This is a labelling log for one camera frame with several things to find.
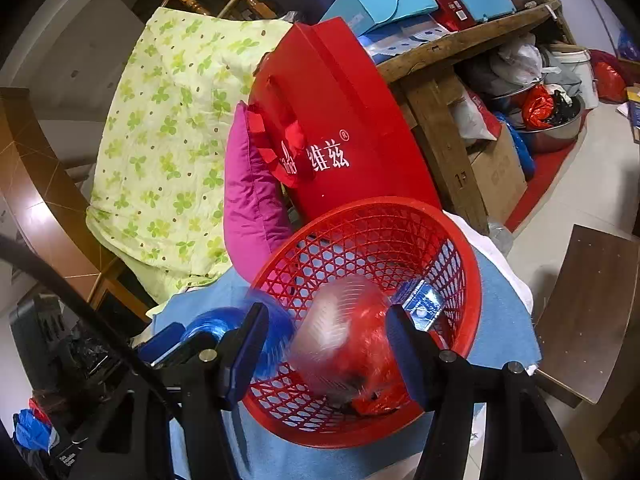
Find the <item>blanket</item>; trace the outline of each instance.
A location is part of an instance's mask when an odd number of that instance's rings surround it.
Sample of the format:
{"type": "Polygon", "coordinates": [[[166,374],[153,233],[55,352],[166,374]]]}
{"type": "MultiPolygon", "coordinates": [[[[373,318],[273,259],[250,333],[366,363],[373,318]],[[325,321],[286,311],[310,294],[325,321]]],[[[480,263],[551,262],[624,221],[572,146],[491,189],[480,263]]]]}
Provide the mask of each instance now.
{"type": "Polygon", "coordinates": [[[158,303],[231,266],[222,218],[232,112],[289,28],[161,8],[129,57],[102,134],[86,224],[158,303]]]}

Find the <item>blue plastic bag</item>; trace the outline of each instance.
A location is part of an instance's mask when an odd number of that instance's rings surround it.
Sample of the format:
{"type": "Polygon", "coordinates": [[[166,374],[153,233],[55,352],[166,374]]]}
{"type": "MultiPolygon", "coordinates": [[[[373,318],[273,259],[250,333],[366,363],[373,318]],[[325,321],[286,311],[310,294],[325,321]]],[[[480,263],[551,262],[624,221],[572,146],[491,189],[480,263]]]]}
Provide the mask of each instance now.
{"type": "Polygon", "coordinates": [[[620,39],[618,40],[618,52],[620,56],[631,61],[640,61],[640,49],[634,43],[626,28],[623,28],[620,32],[620,39]]]}
{"type": "Polygon", "coordinates": [[[511,123],[507,120],[507,117],[500,112],[495,112],[494,115],[496,118],[507,124],[509,128],[509,133],[511,134],[511,139],[513,139],[513,145],[516,148],[516,153],[518,154],[518,160],[520,161],[520,167],[522,168],[522,173],[524,173],[524,178],[527,180],[531,180],[536,173],[536,163],[531,158],[531,154],[527,149],[527,145],[522,140],[522,137],[518,133],[518,131],[511,126],[511,123]]]}
{"type": "Polygon", "coordinates": [[[49,452],[51,428],[39,421],[31,410],[20,410],[15,425],[15,439],[27,449],[49,452]]]}
{"type": "Polygon", "coordinates": [[[269,329],[254,377],[261,381],[271,379],[276,375],[278,364],[284,360],[295,326],[289,313],[278,301],[261,290],[249,288],[238,305],[218,307],[200,314],[184,331],[180,341],[186,341],[198,332],[208,332],[220,341],[226,332],[242,325],[244,317],[256,302],[263,303],[269,311],[269,329]]]}

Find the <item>metal basin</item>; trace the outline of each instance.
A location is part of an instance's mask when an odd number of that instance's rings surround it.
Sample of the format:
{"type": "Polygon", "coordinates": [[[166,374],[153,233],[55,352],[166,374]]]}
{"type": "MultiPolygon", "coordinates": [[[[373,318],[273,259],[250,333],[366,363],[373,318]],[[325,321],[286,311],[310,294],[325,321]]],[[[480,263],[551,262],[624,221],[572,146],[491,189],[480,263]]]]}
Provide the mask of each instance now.
{"type": "Polygon", "coordinates": [[[500,97],[484,97],[484,103],[486,107],[492,112],[502,112],[505,115],[509,115],[514,110],[520,110],[524,104],[529,90],[531,90],[537,83],[532,83],[529,86],[525,86],[520,90],[511,92],[507,95],[500,97]]]}
{"type": "Polygon", "coordinates": [[[584,113],[584,101],[580,101],[580,111],[568,123],[553,126],[546,130],[518,130],[530,153],[557,152],[575,141],[580,133],[580,124],[584,113]]]}

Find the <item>magenta cushion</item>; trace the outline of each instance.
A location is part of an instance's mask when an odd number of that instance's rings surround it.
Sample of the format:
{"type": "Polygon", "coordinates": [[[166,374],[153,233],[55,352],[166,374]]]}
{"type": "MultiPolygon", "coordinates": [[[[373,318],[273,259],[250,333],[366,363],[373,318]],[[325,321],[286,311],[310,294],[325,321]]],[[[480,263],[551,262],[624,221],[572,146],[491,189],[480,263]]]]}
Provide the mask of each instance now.
{"type": "Polygon", "coordinates": [[[252,145],[243,102],[226,143],[224,233],[231,263],[249,283],[292,234],[280,183],[252,145]]]}

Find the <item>wooden table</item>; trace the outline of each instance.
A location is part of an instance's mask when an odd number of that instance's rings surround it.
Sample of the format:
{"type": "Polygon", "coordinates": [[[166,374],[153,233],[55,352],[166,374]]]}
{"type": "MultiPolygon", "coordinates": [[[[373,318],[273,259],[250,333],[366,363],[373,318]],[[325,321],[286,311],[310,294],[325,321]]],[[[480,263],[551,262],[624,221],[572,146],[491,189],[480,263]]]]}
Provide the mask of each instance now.
{"type": "Polygon", "coordinates": [[[426,43],[378,65],[431,170],[443,208],[462,216],[479,233],[488,233],[486,211],[449,112],[449,105],[460,99],[463,90],[453,66],[526,34],[553,14],[561,37],[560,6],[559,0],[553,0],[426,43]]]}

